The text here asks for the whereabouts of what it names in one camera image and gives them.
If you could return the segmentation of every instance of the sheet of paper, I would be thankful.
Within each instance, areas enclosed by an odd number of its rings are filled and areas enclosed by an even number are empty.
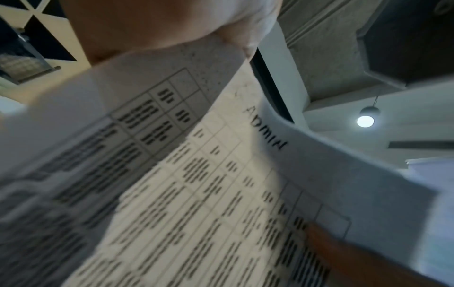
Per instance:
[[[411,266],[437,193],[280,119],[243,61],[125,55],[4,121],[3,286],[325,286],[309,221]]]

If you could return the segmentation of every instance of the lamp cord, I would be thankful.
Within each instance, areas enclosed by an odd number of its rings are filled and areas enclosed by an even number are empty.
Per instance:
[[[372,105],[373,107],[375,107],[375,105],[377,104],[378,97],[379,97],[379,96],[377,96],[377,97],[375,98],[374,104]]]

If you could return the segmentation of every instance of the concrete ceiling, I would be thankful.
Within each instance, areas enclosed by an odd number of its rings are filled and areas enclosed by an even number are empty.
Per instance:
[[[363,72],[356,31],[381,0],[284,0],[278,18],[311,101],[379,82]]]

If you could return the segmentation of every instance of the skin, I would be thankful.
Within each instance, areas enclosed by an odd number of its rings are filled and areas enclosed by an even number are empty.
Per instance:
[[[252,57],[282,0],[61,0],[91,64],[121,53],[161,49],[211,33]],[[307,242],[347,286],[444,286],[310,225]]]

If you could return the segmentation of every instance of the ceiling fixture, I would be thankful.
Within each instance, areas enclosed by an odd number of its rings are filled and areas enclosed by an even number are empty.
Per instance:
[[[365,107],[359,112],[359,118],[356,121],[361,128],[370,128],[374,125],[376,118],[380,115],[380,110],[375,107],[377,104],[378,96],[375,98],[372,106]]]

